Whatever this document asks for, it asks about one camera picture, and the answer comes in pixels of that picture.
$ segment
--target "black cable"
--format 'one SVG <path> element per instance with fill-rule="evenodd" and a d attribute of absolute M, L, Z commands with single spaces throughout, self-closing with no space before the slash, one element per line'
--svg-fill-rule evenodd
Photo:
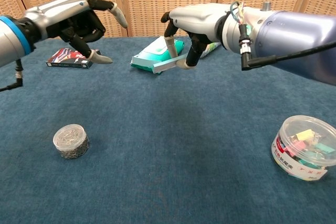
<path fill-rule="evenodd" d="M 5 90 L 16 89 L 16 88 L 23 86 L 22 73 L 21 73 L 23 71 L 23 67 L 22 67 L 21 59 L 18 59 L 15 62 L 16 62 L 16 68 L 15 68 L 16 82 L 4 88 L 1 88 L 0 92 L 5 91 Z"/>
<path fill-rule="evenodd" d="M 308 56 L 308 55 L 313 55 L 316 54 L 317 52 L 322 52 L 331 48 L 336 47 L 336 41 L 333 42 L 329 42 L 326 43 L 324 45 L 321 46 L 316 46 L 307 50 L 303 50 L 300 52 L 294 52 L 292 54 L 289 55 L 284 55 L 284 56 L 277 56 L 277 61 L 281 61 L 281 60 L 289 60 L 289 59 L 295 59 L 295 58 L 299 58 L 299 57 L 303 57 L 303 56 Z"/>
<path fill-rule="evenodd" d="M 294 52 L 292 54 L 288 54 L 288 55 L 283 55 L 283 56 L 275 56 L 275 55 L 271 55 L 271 56 L 267 56 L 267 57 L 260 57 L 260 58 L 253 58 L 250 59 L 247 64 L 248 67 L 245 70 L 249 70 L 252 68 L 260 68 L 266 65 L 271 65 L 271 64 L 275 64 L 278 61 L 282 61 L 282 60 L 290 60 L 290 59 L 295 59 L 295 58 L 300 58 L 300 57 L 304 57 L 304 56 L 308 56 L 308 55 L 313 55 L 316 54 L 318 52 L 322 52 L 331 48 L 336 47 L 336 41 L 333 42 L 329 42 L 326 43 L 324 45 L 321 46 L 316 46 L 310 49 L 306 49 L 303 51 L 299 51 L 299 52 Z"/>
<path fill-rule="evenodd" d="M 234 6 L 235 4 L 237 4 L 237 6 L 240 5 L 240 3 L 239 3 L 238 1 L 234 1 L 234 2 L 230 5 L 230 12 L 231 12 L 231 15 L 232 15 L 233 19 L 239 23 L 239 19 L 238 19 L 238 17 L 233 13 L 233 11 L 234 11 L 235 9 L 237 9 L 237 7 L 233 9 L 233 6 Z"/>

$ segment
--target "white robotic arm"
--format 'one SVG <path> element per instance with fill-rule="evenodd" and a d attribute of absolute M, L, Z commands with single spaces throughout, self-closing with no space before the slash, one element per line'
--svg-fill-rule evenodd
<path fill-rule="evenodd" d="M 161 22 L 169 22 L 164 37 L 172 57 L 177 57 L 173 39 L 178 29 L 192 40 L 187 58 L 176 63 L 180 68 L 195 68 L 206 46 L 221 42 L 241 55 L 242 70 L 274 64 L 336 85 L 336 17 L 271 10 L 270 2 L 262 8 L 234 2 L 177 7 Z"/>
<path fill-rule="evenodd" d="M 92 62 L 112 63 L 111 58 L 97 54 L 87 45 L 100 39 L 106 31 L 94 10 L 109 11 L 127 28 L 117 4 L 105 0 L 55 0 L 26 10 L 20 19 L 0 16 L 0 67 L 13 61 L 17 64 L 17 82 L 0 91 L 22 86 L 20 59 L 34 51 L 36 42 L 47 38 L 59 36 Z"/>

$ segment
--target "paper clip container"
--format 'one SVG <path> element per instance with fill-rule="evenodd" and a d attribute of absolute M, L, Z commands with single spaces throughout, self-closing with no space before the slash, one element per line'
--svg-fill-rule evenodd
<path fill-rule="evenodd" d="M 89 139 L 81 125 L 69 124 L 60 128 L 53 139 L 62 157 L 74 159 L 82 156 L 89 148 Z"/>
<path fill-rule="evenodd" d="M 336 165 L 336 129 L 305 115 L 287 118 L 272 145 L 276 163 L 288 174 L 307 181 L 320 180 Z"/>

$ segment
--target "box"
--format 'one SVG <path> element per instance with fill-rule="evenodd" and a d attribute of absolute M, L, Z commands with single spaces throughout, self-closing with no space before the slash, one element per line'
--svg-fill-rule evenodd
<path fill-rule="evenodd" d="M 98 49 L 94 49 L 94 51 L 100 55 Z M 92 66 L 92 61 L 85 58 L 79 51 L 61 48 L 47 60 L 46 64 L 49 67 L 89 69 Z"/>
<path fill-rule="evenodd" d="M 184 42 L 181 40 L 174 40 L 175 48 L 179 54 L 184 48 Z M 132 57 L 131 66 L 143 69 L 149 72 L 154 72 L 154 64 L 170 60 L 170 54 L 167 49 L 166 42 L 163 36 L 160 36 L 155 41 L 150 43 L 137 55 Z"/>

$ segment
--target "plastic lid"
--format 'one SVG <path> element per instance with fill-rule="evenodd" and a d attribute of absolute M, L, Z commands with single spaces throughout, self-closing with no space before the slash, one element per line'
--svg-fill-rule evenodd
<path fill-rule="evenodd" d="M 54 135 L 54 145 L 59 151 L 72 151 L 86 138 L 84 128 L 78 124 L 69 124 L 60 128 Z"/>
<path fill-rule="evenodd" d="M 295 156 L 319 166 L 336 165 L 336 129 L 305 115 L 287 118 L 279 131 L 281 140 Z"/>

